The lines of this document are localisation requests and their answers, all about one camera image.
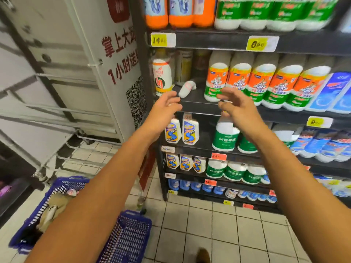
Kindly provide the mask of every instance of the tile floor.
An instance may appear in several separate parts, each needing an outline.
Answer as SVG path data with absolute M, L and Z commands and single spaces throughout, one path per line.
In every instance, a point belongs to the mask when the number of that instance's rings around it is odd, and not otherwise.
M 94 143 L 92 146 L 99 151 L 116 152 L 116 148 L 106 144 Z M 75 151 L 74 157 L 90 158 L 96 162 L 108 162 L 111 158 L 81 150 Z M 92 174 L 99 172 L 99 168 L 86 164 L 65 164 L 70 169 L 83 168 Z M 34 191 L 0 229 L 1 263 L 23 263 L 26 259 L 7 245 L 47 190 Z M 126 209 L 136 209 L 138 194 L 139 190 L 132 188 L 125 203 Z M 147 197 L 146 216 L 152 220 L 153 227 L 142 263 L 195 263 L 199 247 L 208 250 L 212 263 L 310 262 L 283 215 L 175 195 L 170 195 L 164 202 L 157 168 L 149 178 L 143 196 Z

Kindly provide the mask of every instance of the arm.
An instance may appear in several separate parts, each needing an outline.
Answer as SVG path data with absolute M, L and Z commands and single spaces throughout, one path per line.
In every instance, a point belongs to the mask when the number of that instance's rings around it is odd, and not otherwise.
M 351 211 L 318 183 L 262 121 L 244 93 L 223 88 L 219 107 L 261 153 L 279 205 L 313 262 L 348 262 L 351 258 Z
M 124 208 L 149 146 L 182 109 L 176 92 L 156 101 L 145 123 L 68 203 L 39 239 L 26 263 L 95 263 Z

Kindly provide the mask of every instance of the red price tag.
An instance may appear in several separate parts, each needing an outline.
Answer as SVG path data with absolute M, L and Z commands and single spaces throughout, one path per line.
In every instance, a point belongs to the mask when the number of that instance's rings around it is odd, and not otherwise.
M 220 154 L 220 153 L 212 153 L 211 159 L 217 159 L 219 161 L 226 161 L 227 160 L 227 155 L 226 154 Z
M 243 204 L 243 208 L 247 208 L 247 209 L 253 209 L 253 205 L 251 204 Z
M 217 185 L 217 181 L 205 179 L 205 184 L 207 184 L 209 186 L 216 186 Z

